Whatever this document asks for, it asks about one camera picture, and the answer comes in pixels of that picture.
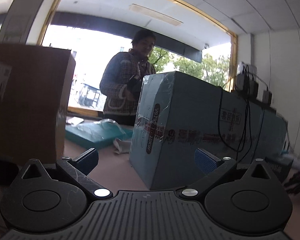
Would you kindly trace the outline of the small dark teal box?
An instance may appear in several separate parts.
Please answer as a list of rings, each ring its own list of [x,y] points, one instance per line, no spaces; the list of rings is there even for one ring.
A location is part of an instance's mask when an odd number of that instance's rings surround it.
[[[277,176],[278,180],[283,183],[292,168],[293,160],[285,157],[268,158],[265,157],[265,162]]]

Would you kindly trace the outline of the teal flat box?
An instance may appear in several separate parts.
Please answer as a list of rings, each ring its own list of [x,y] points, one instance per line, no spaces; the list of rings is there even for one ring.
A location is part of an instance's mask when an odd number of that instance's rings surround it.
[[[65,128],[65,138],[86,150],[89,148],[103,149],[112,145],[116,138],[129,140],[132,134],[132,127],[119,125],[111,119],[68,125]]]

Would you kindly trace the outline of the crumpled white paper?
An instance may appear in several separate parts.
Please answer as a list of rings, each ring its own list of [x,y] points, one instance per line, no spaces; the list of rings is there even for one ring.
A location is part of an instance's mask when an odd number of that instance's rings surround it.
[[[115,153],[117,153],[117,154],[129,153],[131,141],[120,140],[119,138],[116,138],[113,141],[113,145],[115,147],[115,150],[114,150]]]

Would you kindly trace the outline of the brown cardboard box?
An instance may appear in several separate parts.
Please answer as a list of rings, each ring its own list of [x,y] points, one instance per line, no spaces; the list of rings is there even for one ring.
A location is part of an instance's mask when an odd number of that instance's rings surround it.
[[[0,158],[53,163],[64,152],[71,51],[0,43]]]

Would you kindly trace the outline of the light blue cardboard box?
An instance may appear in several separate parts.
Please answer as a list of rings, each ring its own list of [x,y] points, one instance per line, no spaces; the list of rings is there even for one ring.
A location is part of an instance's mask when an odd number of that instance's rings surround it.
[[[287,123],[275,111],[196,77],[169,72],[143,78],[129,160],[150,190],[191,184],[203,176],[202,148],[248,164],[277,157]]]

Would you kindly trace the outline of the black power adapters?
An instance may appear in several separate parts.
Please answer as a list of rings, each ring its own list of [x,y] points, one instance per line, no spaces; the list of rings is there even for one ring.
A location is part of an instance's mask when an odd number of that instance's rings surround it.
[[[262,100],[258,100],[259,82],[265,85],[262,94]],[[240,62],[237,67],[235,91],[250,101],[259,102],[270,106],[272,101],[272,92],[268,84],[257,75],[257,68],[251,64]]]

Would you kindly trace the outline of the person in plaid jacket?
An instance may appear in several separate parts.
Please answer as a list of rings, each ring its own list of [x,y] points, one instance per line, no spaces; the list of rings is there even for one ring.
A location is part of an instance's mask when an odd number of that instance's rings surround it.
[[[141,29],[132,40],[132,48],[108,62],[100,82],[100,91],[106,96],[104,118],[134,126],[143,78],[155,74],[148,57],[155,42],[152,31]]]

